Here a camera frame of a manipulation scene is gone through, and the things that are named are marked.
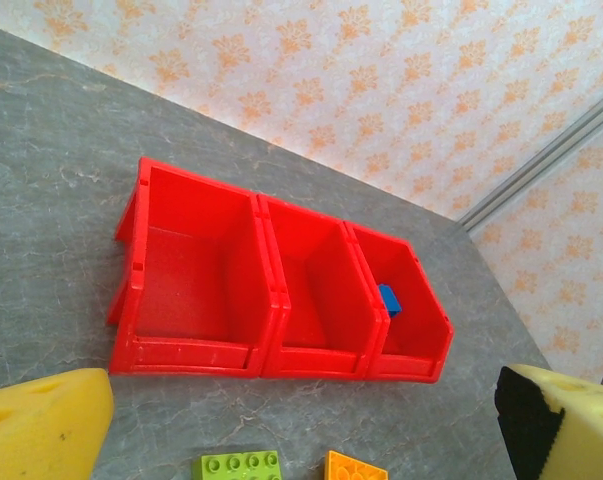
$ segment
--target black sponge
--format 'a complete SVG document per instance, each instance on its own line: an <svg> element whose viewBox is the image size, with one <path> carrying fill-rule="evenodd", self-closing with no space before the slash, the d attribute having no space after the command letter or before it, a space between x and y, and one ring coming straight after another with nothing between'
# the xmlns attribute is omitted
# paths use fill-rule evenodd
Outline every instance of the black sponge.
<svg viewBox="0 0 603 480"><path fill-rule="evenodd" d="M565 410L552 412L539 386L508 367L501 369L494 403L517 479L538 480Z"/></svg>

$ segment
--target wall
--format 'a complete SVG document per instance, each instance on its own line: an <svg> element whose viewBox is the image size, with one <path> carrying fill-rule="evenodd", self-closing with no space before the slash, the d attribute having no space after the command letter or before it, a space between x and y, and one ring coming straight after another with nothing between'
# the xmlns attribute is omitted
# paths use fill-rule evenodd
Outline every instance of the wall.
<svg viewBox="0 0 603 480"><path fill-rule="evenodd" d="M603 96L603 0L0 0L0 28L455 219Z"/></svg>
<svg viewBox="0 0 603 480"><path fill-rule="evenodd" d="M473 232L553 369L603 376L603 132Z"/></svg>

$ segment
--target toy building block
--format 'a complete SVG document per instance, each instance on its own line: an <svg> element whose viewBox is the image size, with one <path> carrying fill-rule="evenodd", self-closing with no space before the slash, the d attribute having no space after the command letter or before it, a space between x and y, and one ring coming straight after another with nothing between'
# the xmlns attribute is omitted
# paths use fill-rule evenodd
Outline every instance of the toy building block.
<svg viewBox="0 0 603 480"><path fill-rule="evenodd" d="M0 480L87 480L113 409L98 368L1 388Z"/></svg>
<svg viewBox="0 0 603 480"><path fill-rule="evenodd" d="M519 480L603 480L603 385L512 365L495 404Z"/></svg>
<svg viewBox="0 0 603 480"><path fill-rule="evenodd" d="M325 459L324 478L325 480L388 480L388 472L331 450Z"/></svg>
<svg viewBox="0 0 603 480"><path fill-rule="evenodd" d="M383 298L383 304L390 318L401 313L401 305L399 305L399 300L397 300L397 296L390 285L379 285L379 293L381 294L381 298Z"/></svg>
<svg viewBox="0 0 603 480"><path fill-rule="evenodd" d="M192 463L192 480L282 480L274 451L203 455Z"/></svg>

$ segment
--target blue lego brick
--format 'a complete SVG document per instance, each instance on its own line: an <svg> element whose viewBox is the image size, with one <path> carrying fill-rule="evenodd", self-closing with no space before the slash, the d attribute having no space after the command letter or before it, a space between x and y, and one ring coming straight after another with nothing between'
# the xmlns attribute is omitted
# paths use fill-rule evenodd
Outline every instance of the blue lego brick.
<svg viewBox="0 0 603 480"><path fill-rule="evenodd" d="M385 308L388 311L390 318L401 313L401 305L399 304L399 300L397 300L397 296L392 291L392 287L380 284L379 293L381 293L383 303L385 304Z"/></svg>

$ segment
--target bin compartment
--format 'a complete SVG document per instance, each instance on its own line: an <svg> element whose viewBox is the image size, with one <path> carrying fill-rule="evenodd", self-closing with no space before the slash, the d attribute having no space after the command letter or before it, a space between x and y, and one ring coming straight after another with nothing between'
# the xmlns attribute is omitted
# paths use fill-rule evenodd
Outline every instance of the bin compartment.
<svg viewBox="0 0 603 480"><path fill-rule="evenodd" d="M280 262L274 272L290 301L263 376L363 378L382 319L344 223L258 198L271 258Z"/></svg>
<svg viewBox="0 0 603 480"><path fill-rule="evenodd" d="M278 315L256 195L141 159L113 373L258 376Z"/></svg>
<svg viewBox="0 0 603 480"><path fill-rule="evenodd" d="M435 382L453 329L412 247L353 223L346 226L371 291L379 294L378 286L388 285L402 308L392 318L382 308L384 325L367 378Z"/></svg>

